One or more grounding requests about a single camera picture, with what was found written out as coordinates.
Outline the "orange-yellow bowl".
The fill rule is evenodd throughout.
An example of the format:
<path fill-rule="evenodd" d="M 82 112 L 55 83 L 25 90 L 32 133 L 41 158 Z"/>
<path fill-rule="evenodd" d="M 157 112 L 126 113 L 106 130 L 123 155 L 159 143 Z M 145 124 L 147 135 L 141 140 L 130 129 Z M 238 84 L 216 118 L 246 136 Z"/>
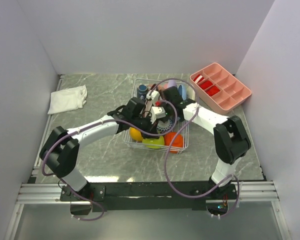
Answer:
<path fill-rule="evenodd" d="M 137 142 L 142 142 L 143 141 L 143 137 L 142 134 L 139 130 L 137 130 L 136 128 L 130 127 L 129 128 L 129 135 L 130 137 Z"/>

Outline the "lavender plate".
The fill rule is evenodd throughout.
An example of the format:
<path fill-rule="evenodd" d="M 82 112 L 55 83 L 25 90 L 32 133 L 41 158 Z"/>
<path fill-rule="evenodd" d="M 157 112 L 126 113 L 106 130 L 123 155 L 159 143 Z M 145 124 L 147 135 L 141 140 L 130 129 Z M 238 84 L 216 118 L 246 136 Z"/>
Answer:
<path fill-rule="evenodd" d="M 168 80 L 167 83 L 163 86 L 165 89 L 170 87 L 177 87 L 177 82 L 174 79 Z"/>

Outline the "dark blue ceramic mug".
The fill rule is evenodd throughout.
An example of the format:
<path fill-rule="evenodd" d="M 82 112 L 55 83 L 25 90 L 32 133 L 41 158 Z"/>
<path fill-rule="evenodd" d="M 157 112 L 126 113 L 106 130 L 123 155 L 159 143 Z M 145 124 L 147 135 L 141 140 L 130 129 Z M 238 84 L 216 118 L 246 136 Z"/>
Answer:
<path fill-rule="evenodd" d="M 146 85 L 140 84 L 136 91 L 136 96 L 138 99 L 145 100 L 149 89 Z"/>

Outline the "dark red rimmed plate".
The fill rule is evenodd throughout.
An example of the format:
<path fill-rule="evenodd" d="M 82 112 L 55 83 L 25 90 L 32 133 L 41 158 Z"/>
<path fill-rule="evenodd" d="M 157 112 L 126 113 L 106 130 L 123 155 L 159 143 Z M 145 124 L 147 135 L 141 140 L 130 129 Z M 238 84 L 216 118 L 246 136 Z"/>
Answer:
<path fill-rule="evenodd" d="M 143 117 L 146 117 L 150 113 L 150 110 L 151 110 L 152 106 L 153 106 L 153 101 L 147 101 L 147 99 L 145 99 L 145 108 L 144 108 L 144 111 L 142 113 Z"/>

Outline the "lime green bowl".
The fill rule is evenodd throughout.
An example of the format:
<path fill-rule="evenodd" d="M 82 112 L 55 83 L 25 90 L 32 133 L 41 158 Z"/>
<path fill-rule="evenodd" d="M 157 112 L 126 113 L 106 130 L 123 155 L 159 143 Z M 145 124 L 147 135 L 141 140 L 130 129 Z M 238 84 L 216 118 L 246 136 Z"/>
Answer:
<path fill-rule="evenodd" d="M 163 136 L 159 136 L 158 138 L 144 138 L 142 143 L 145 147 L 150 149 L 160 149 L 165 145 L 165 139 Z"/>

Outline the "red white patterned bowl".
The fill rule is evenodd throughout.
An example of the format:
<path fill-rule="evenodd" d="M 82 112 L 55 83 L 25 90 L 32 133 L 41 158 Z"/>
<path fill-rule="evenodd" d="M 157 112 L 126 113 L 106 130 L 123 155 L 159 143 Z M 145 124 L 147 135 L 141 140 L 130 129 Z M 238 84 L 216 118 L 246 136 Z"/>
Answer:
<path fill-rule="evenodd" d="M 156 130 L 159 134 L 166 134 L 173 130 L 174 122 L 171 119 L 168 119 L 166 122 L 161 120 L 158 121 Z"/>

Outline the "red-orange bowl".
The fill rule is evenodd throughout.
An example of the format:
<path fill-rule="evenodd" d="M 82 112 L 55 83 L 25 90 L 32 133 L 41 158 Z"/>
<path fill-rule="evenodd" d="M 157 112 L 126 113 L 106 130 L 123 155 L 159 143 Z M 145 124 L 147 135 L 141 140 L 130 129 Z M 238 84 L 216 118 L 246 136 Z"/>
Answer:
<path fill-rule="evenodd" d="M 169 132 L 166 135 L 164 135 L 164 143 L 166 146 L 169 146 L 172 139 L 175 137 L 177 133 L 176 132 Z M 175 138 L 172 147 L 176 147 L 176 148 L 182 148 L 184 145 L 184 139 L 183 136 L 181 134 L 178 134 L 177 137 Z"/>

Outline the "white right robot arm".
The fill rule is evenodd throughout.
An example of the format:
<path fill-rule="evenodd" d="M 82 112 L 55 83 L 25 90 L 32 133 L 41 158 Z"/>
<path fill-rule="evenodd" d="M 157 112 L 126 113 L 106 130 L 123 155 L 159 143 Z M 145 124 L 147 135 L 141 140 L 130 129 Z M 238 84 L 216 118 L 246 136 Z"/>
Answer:
<path fill-rule="evenodd" d="M 165 89 L 163 95 L 165 100 L 173 105 L 172 109 L 181 120 L 192 122 L 213 135 L 218 156 L 207 192 L 200 195 L 187 195 L 177 190 L 169 179 L 165 163 L 164 174 L 167 183 L 178 195 L 185 198 L 197 199 L 210 195 L 214 199 L 221 199 L 227 192 L 226 186 L 235 177 L 238 163 L 252 146 L 241 118 L 236 115 L 232 117 L 220 115 L 192 99 L 184 100 L 175 86 Z"/>

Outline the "white wire dish rack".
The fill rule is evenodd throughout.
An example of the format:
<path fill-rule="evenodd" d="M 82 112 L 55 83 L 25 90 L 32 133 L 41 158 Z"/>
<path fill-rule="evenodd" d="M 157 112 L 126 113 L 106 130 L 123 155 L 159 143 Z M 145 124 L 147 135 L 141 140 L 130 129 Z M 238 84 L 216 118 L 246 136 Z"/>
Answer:
<path fill-rule="evenodd" d="M 153 80 L 153 79 L 143 79 L 143 78 L 137 78 L 134 81 L 134 86 L 132 88 L 132 97 L 138 97 L 139 95 L 139 86 L 145 85 L 147 86 L 148 90 L 151 89 L 153 85 L 158 84 L 160 80 Z M 180 80 L 168 80 L 165 82 L 162 82 L 158 87 L 157 91 L 159 90 L 165 90 L 168 87 L 175 86 L 179 90 L 179 94 L 182 96 L 182 98 L 185 97 L 194 97 L 195 94 L 187 93 L 188 89 L 186 84 Z M 177 118 L 177 124 L 174 126 L 173 130 L 171 132 L 167 132 L 167 130 L 172 129 L 172 126 L 175 121 L 174 113 L 172 113 L 172 116 L 168 118 L 166 122 L 159 121 L 157 125 L 157 132 L 159 134 L 163 134 L 163 136 L 160 136 L 158 139 L 142 139 L 141 133 L 139 133 L 136 130 L 127 130 L 123 134 L 123 142 L 131 148 L 137 148 L 137 149 L 150 149 L 155 151 L 166 151 L 168 149 L 168 146 L 171 143 L 172 138 L 175 136 L 175 134 L 186 125 L 187 121 L 181 122 L 179 120 L 180 118 Z M 182 151 L 184 151 L 189 145 L 189 126 L 186 126 L 182 132 L 176 137 L 175 141 L 171 145 L 170 152 L 173 154 L 179 154 Z"/>

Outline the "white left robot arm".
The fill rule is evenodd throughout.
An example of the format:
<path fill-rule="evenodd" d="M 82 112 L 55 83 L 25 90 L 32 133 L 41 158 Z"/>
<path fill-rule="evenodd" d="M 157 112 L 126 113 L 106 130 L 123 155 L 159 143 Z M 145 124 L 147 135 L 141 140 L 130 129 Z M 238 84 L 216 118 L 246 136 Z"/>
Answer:
<path fill-rule="evenodd" d="M 101 119 L 86 125 L 64 129 L 56 127 L 43 145 L 39 157 L 52 173 L 72 188 L 72 195 L 78 201 L 90 195 L 90 183 L 76 168 L 79 150 L 107 136 L 128 130 L 131 125 L 151 134 L 157 134 L 155 115 L 143 113 L 145 103 L 136 97 L 126 105 L 108 112 Z"/>

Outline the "cream and blue plate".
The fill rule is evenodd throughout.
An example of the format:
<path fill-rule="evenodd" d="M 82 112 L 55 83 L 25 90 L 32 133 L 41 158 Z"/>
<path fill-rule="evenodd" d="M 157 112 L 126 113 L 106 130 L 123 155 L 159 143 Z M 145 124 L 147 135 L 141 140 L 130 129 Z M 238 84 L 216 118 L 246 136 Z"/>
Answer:
<path fill-rule="evenodd" d="M 196 92 L 192 88 L 189 90 L 189 98 L 193 101 L 196 100 Z"/>

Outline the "pink plastic cup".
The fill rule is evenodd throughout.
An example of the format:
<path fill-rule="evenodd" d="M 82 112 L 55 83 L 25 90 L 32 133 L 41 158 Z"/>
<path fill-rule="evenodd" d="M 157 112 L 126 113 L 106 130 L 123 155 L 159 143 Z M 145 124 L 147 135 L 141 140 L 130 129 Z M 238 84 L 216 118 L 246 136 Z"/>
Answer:
<path fill-rule="evenodd" d="M 156 90 L 157 92 L 159 92 L 160 94 L 162 94 L 163 91 L 165 90 L 165 88 L 164 88 L 162 85 L 158 85 L 158 86 L 155 88 L 155 90 Z"/>

